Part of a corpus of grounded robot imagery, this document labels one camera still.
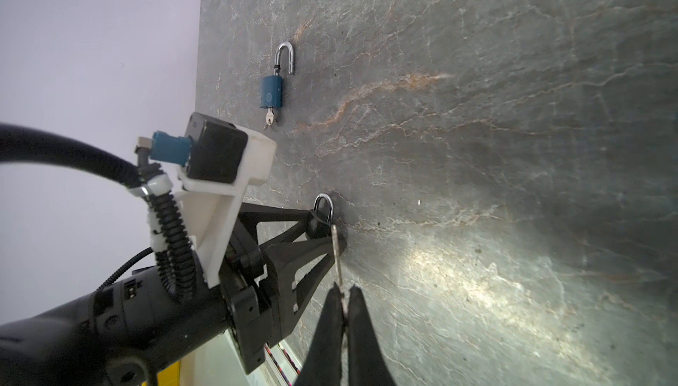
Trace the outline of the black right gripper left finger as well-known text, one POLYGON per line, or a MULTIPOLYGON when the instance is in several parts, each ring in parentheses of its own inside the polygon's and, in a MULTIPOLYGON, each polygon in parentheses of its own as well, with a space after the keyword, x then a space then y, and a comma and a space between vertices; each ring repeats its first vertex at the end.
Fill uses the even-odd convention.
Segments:
POLYGON ((340 385, 344 306, 337 284, 328 291, 314 337, 295 385, 340 385))

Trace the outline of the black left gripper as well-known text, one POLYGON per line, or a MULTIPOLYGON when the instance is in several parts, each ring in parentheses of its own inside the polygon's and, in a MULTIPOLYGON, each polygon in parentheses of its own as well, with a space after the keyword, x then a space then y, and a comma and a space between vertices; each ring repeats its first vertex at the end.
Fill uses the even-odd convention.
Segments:
POLYGON ((244 203, 219 271, 229 327, 243 370, 254 372, 265 347, 295 330, 321 281, 335 264, 330 236, 293 242, 307 231, 309 209, 244 203), (261 244, 258 225, 293 223, 261 244))

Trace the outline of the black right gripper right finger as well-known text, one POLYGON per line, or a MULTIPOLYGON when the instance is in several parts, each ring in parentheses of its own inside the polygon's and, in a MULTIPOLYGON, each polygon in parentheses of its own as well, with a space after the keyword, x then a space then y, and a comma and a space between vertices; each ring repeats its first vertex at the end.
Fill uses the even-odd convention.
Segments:
POLYGON ((348 365, 350 386, 395 386, 383 358, 362 290, 350 290, 347 313, 348 365))

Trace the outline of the small silver key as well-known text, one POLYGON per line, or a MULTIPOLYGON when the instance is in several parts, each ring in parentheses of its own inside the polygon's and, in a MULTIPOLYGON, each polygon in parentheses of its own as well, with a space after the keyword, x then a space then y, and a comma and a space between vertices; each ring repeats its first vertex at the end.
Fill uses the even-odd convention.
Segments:
POLYGON ((339 289, 339 296, 340 299, 344 299, 344 277, 342 273, 342 266, 340 262, 340 256, 341 256, 341 243, 339 240, 339 234, 338 234, 338 229, 336 225, 330 225, 330 233, 331 233, 331 239, 332 239, 332 246, 333 246, 333 255, 335 259, 335 272, 337 273, 337 281, 335 284, 337 285, 337 288, 339 289))

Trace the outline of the blue padlock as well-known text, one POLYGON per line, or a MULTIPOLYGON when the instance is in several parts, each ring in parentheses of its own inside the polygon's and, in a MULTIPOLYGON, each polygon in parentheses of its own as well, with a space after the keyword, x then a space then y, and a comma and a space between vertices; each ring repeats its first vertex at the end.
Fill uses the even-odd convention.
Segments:
POLYGON ((277 46, 274 55, 274 73, 261 80, 260 107, 265 109, 278 109, 282 107, 284 78, 280 75, 282 55, 287 52, 289 75, 295 72, 295 50, 291 42, 285 41, 277 46))

